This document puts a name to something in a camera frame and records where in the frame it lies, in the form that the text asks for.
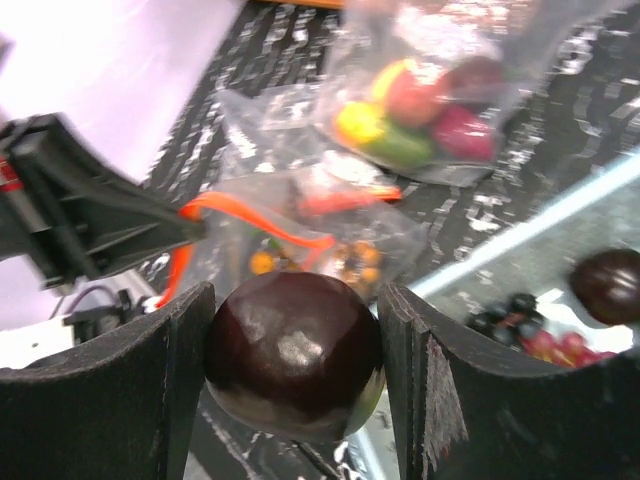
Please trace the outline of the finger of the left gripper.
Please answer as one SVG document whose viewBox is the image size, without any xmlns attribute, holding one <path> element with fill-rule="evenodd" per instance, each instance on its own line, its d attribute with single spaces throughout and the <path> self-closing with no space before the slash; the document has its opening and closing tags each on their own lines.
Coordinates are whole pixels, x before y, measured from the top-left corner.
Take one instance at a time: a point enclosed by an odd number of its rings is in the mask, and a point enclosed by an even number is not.
<svg viewBox="0 0 640 480">
<path fill-rule="evenodd" d="M 200 220 L 102 163 L 58 114 L 1 126 L 1 257 L 45 289 L 103 279 L 204 238 Z"/>
</svg>

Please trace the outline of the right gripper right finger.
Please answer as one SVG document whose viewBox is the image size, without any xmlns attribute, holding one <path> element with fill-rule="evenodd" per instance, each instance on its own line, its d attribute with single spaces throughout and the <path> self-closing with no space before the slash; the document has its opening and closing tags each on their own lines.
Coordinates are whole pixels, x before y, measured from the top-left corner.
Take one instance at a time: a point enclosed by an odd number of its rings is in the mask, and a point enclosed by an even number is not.
<svg viewBox="0 0 640 480">
<path fill-rule="evenodd" d="M 404 479 L 635 479 L 639 352 L 581 369 L 506 348 L 407 287 L 377 301 Z"/>
</svg>

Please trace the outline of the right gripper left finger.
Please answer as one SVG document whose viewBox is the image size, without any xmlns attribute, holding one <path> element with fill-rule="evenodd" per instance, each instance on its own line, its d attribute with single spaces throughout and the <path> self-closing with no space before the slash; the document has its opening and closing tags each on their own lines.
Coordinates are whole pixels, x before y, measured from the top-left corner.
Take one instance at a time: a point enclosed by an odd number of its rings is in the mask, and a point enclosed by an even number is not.
<svg viewBox="0 0 640 480">
<path fill-rule="evenodd" d="M 204 282 L 39 367 L 2 369 L 2 478 L 182 478 L 214 311 Z"/>
</svg>

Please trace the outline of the longan bunch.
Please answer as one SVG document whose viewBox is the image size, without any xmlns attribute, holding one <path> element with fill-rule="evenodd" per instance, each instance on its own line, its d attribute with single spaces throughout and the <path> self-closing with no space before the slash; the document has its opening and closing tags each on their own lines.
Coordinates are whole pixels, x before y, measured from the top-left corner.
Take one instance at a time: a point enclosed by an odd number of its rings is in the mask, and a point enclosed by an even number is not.
<svg viewBox="0 0 640 480">
<path fill-rule="evenodd" d="M 367 298 L 382 279 L 383 254 L 371 243 L 338 242 L 323 251 L 306 252 L 274 238 L 262 240 L 248 256 L 248 271 L 260 275 L 272 271 L 308 271 L 337 278 Z"/>
</svg>

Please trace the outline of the orange-zipper clear bag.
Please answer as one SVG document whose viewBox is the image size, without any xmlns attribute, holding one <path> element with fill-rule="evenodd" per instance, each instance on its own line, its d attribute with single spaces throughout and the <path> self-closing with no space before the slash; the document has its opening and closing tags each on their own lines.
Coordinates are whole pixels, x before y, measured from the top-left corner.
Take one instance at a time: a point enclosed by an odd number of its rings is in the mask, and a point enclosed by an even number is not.
<svg viewBox="0 0 640 480">
<path fill-rule="evenodd" d="M 203 281 L 228 296 L 257 276 L 248 256 L 268 238 L 306 252 L 373 244 L 383 254 L 382 279 L 367 299 L 415 263 L 426 226 L 395 208 L 402 192 L 378 168 L 327 145 L 306 125 L 308 86 L 256 98 L 225 89 L 216 100 L 228 139 L 220 178 L 181 209 L 202 221 L 206 234 L 172 252 L 163 303 Z"/>
</svg>

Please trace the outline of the magenta round fruit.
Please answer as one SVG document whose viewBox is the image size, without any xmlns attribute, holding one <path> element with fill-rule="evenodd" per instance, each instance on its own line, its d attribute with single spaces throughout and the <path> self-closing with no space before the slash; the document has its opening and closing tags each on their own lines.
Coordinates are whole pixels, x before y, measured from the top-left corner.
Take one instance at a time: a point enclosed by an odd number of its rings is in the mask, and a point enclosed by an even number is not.
<svg viewBox="0 0 640 480">
<path fill-rule="evenodd" d="M 431 134 L 444 151 L 460 160 L 489 162 L 494 157 L 494 130 L 465 107 L 447 108 Z"/>
</svg>

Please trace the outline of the green yellow mango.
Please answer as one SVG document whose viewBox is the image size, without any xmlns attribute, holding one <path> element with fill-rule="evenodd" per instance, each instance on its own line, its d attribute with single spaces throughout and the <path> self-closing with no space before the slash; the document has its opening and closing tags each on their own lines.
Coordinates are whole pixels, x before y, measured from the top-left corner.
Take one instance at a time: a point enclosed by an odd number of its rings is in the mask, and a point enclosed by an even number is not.
<svg viewBox="0 0 640 480">
<path fill-rule="evenodd" d="M 392 83 L 414 65 L 410 59 L 387 65 L 373 80 L 366 100 L 346 102 L 332 119 L 333 133 L 344 146 L 398 171 L 426 166 L 435 150 L 426 135 L 396 124 L 385 109 Z"/>
</svg>

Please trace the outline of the red apple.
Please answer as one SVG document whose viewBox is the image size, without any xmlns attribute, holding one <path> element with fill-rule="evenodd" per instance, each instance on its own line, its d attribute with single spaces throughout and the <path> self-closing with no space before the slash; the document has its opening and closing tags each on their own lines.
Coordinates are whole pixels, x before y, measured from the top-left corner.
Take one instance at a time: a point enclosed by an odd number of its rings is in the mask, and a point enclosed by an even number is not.
<svg viewBox="0 0 640 480">
<path fill-rule="evenodd" d="M 420 77 L 407 69 L 391 82 L 385 95 L 387 116 L 408 128 L 434 121 L 448 104 L 451 82 L 447 74 Z"/>
</svg>

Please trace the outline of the blue-zipper clear bag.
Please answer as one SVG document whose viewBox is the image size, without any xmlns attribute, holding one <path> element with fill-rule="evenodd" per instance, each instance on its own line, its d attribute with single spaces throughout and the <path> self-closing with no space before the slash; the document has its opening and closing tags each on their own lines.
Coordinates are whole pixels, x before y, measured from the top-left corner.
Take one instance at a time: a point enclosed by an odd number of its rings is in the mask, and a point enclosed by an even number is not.
<svg viewBox="0 0 640 480">
<path fill-rule="evenodd" d="M 350 1 L 315 127 L 401 175 L 469 186 L 559 44 L 600 1 Z"/>
</svg>

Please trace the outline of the dark purple plum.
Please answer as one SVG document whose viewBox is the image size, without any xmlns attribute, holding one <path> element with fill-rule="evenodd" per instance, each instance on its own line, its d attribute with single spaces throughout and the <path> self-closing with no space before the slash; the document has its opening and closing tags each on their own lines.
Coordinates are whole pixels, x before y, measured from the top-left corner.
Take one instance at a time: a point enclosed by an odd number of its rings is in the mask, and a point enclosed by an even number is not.
<svg viewBox="0 0 640 480">
<path fill-rule="evenodd" d="M 457 101 L 491 102 L 505 88 L 502 63 L 483 56 L 466 59 L 449 77 L 451 98 Z"/>
</svg>

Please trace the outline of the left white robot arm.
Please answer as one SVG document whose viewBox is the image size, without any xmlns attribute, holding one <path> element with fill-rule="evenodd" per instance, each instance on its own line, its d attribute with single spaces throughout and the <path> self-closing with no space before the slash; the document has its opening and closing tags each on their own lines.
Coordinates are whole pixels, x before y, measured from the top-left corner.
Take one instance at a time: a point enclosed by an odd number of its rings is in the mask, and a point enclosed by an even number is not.
<svg viewBox="0 0 640 480">
<path fill-rule="evenodd" d="M 62 315 L 75 344 L 144 311 L 142 301 L 103 279 L 205 234 L 202 221 L 101 163 L 60 115 L 2 123 L 1 257 L 28 256 L 43 288 L 63 296 L 78 280 L 91 281 Z"/>
</svg>

